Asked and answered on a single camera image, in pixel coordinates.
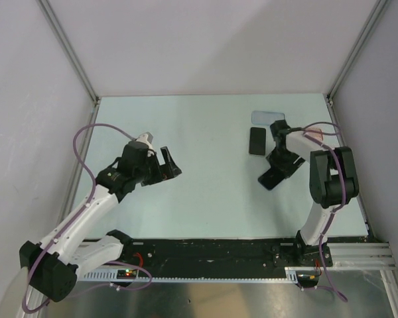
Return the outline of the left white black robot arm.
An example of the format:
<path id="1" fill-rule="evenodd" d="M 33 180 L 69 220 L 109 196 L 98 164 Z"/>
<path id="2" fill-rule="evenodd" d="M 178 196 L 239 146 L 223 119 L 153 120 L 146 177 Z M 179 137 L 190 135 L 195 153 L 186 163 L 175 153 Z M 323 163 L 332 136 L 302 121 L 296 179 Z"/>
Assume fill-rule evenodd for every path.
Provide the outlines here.
<path id="1" fill-rule="evenodd" d="M 21 267 L 29 271 L 29 285 L 47 299 L 59 302 L 87 272 L 114 260 L 129 263 L 134 249 L 115 235 L 105 235 L 88 248 L 80 245 L 94 225 L 137 185 L 151 186 L 182 173 L 167 147 L 161 148 L 161 154 L 162 164 L 148 140 L 129 142 L 122 155 L 97 175 L 92 193 L 61 224 L 40 242 L 24 243 L 19 259 Z"/>

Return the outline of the pink phone case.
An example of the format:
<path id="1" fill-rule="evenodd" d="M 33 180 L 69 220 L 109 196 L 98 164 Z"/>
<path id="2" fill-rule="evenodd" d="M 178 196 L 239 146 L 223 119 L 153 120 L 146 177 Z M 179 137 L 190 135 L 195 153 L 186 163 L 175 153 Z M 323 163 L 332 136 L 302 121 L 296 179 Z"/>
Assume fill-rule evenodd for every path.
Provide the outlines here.
<path id="1" fill-rule="evenodd" d="M 305 135 L 311 136 L 312 138 L 323 141 L 324 140 L 324 135 L 322 133 L 321 129 L 318 128 L 311 128 L 311 129 L 306 129 L 305 130 Z"/>

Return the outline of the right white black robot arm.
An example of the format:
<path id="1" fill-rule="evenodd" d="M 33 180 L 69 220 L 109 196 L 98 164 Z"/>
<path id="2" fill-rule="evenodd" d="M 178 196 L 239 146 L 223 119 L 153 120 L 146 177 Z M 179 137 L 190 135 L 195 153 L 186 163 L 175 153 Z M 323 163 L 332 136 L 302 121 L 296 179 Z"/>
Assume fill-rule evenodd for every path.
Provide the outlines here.
<path id="1" fill-rule="evenodd" d="M 358 196 L 359 182 L 352 149 L 332 148 L 317 136 L 314 125 L 292 128 L 286 120 L 270 126 L 275 147 L 266 157 L 270 168 L 258 179 L 271 191 L 290 178 L 304 162 L 309 164 L 309 191 L 313 200 L 308 218 L 290 246 L 273 246 L 275 266 L 314 266 L 329 264 L 327 232 L 335 215 Z"/>

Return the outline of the blue-edged black phone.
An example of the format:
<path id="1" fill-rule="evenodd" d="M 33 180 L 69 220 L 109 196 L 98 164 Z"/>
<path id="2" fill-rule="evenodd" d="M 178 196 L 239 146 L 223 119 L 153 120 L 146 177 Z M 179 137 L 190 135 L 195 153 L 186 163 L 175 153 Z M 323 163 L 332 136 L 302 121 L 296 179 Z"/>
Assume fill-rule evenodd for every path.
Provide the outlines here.
<path id="1" fill-rule="evenodd" d="M 274 189 L 285 179 L 284 173 L 278 168 L 272 167 L 258 177 L 258 182 L 268 191 Z"/>

